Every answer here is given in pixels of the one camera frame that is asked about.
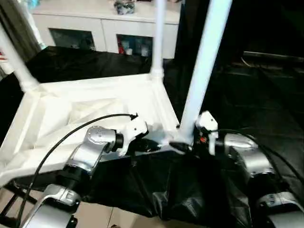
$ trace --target cable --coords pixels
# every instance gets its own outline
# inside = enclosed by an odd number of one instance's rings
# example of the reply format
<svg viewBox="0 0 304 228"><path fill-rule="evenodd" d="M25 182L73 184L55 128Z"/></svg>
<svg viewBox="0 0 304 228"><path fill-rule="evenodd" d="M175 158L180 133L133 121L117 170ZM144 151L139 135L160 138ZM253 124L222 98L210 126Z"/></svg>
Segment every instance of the cable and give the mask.
<svg viewBox="0 0 304 228"><path fill-rule="evenodd" d="M111 114L111 115L105 115L105 116L102 116L102 117L98 117L96 119L93 119L77 128L75 128L74 130L70 131L68 134L66 134L62 139L60 139L48 152L47 154L44 156L44 158L42 159L42 161L40 162L39 166L37 167L36 171L35 171L35 174L33 176L33 179L32 179L32 182L29 184L28 186L28 189L27 189L27 192L23 198L23 201L22 201L22 204L20 206L20 209L19 209L19 212L18 212L18 217L17 217L17 221L16 221L16 228L19 228L20 224L21 224L21 218L22 218L22 214L23 214L23 210L24 210L24 207L25 207L25 204L26 204L26 201L27 201L27 198L29 197L29 193L31 191L31 188L34 184L34 182L36 181L37 179L37 176L39 174L39 171L41 169L41 167L43 166L44 162L46 161L46 159L50 156L50 154L65 140L67 139L67 137L69 137L70 135L74 134L76 131L96 122L96 121L99 121L99 120L103 120L103 119L106 119L106 118L110 118L110 117L116 117L116 116L128 116L128 117L131 117L131 119L134 119L135 117L137 117L136 115L132 115L132 114Z"/></svg>
<svg viewBox="0 0 304 228"><path fill-rule="evenodd" d="M232 130L232 129L217 129L214 131L210 131L210 132L226 132L226 133L235 133L235 134L239 134L242 135L244 137L247 137L249 139L251 139L253 142L255 142L259 147L261 147L263 153L265 154L265 156L269 159L269 161L271 162L272 166L274 167L275 171L277 172L277 174L279 175L280 178L283 179L282 174L280 173L277 165L275 164L275 162L273 161L273 159L269 156L269 153L273 154L274 156L278 157L283 163L285 163L288 168L294 173L294 175L297 177L297 179L303 184L304 186L304 178L301 177L301 175L299 174L299 172L279 153L275 152L274 150L270 149L269 147L260 144L259 142L257 142L257 140L252 137L251 135L248 134L244 134L241 133L240 131L237 130Z"/></svg>
<svg viewBox="0 0 304 228"><path fill-rule="evenodd" d="M245 60L244 60L244 58L243 57L241 57L241 60L242 60L242 62L246 65L246 66L248 66L248 67L252 67L249 63L247 63Z"/></svg>

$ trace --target floor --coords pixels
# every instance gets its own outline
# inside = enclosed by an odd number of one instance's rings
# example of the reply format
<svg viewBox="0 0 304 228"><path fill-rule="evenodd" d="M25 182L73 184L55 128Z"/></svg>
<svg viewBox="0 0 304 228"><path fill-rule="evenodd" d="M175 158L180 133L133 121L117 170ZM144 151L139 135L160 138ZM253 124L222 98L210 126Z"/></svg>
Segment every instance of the floor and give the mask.
<svg viewBox="0 0 304 228"><path fill-rule="evenodd" d="M12 197L8 190L0 190L0 210L2 211L7 202ZM32 191L31 196L38 198L41 192ZM9 217L16 217L21 198L15 202L7 213ZM23 218L33 207L30 203L26 204ZM179 222L175 220L161 221L159 218L147 218L118 208L111 208L99 204L81 203L77 213L74 215L78 219L77 228L110 228L117 225L121 228L200 228L200 226Z"/></svg>

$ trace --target black cloth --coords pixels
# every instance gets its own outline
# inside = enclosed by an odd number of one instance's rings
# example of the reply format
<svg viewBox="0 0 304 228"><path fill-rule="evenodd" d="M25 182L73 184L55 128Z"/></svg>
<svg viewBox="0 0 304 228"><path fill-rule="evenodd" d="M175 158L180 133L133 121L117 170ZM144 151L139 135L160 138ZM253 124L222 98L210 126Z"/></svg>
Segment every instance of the black cloth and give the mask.
<svg viewBox="0 0 304 228"><path fill-rule="evenodd" d="M31 73L40 82L147 73L150 65L151 61L142 57L60 47L48 47L28 62ZM187 91L179 89L179 74L180 67L174 61L165 64L164 84L180 117ZM202 109L214 115L219 128L245 128L244 132L280 153L304 177L302 78L303 75L293 70L228 66L213 73ZM0 82L0 95L3 104L10 104L1 113L2 141L23 96L14 75ZM229 172L234 172L233 168L219 167L223 159L219 158L218 163L208 156L199 159L174 152L134 159L136 165L130 158L99 165L85 200L148 217L160 216L210 227L219 227L221 223L229 224L227 227L247 227L250 223L247 205L238 198L243 194L242 189L231 183L230 178L225 180ZM304 202L301 183L282 161L273 159L291 189ZM43 190L53 182L55 174L41 175L35 188ZM16 183L25 187L29 180L22 178ZM224 189L233 201L234 208L230 211Z"/></svg>

